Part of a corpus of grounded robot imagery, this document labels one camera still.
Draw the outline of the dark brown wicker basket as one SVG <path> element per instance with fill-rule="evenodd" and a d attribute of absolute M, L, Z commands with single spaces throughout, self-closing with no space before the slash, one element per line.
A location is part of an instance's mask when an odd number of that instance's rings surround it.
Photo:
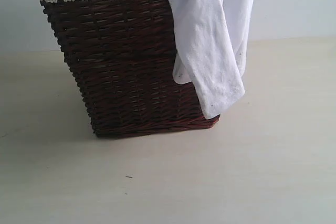
<path fill-rule="evenodd" d="M 194 86 L 177 84 L 168 0 L 42 1 L 97 137 L 202 130 Z"/>

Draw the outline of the white t-shirt red lettering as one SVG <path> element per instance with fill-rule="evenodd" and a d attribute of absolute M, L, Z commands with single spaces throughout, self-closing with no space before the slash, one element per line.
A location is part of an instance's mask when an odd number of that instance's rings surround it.
<path fill-rule="evenodd" d="M 177 55 L 173 79 L 192 83 L 206 119 L 245 93 L 242 76 L 254 0 L 169 0 Z"/>

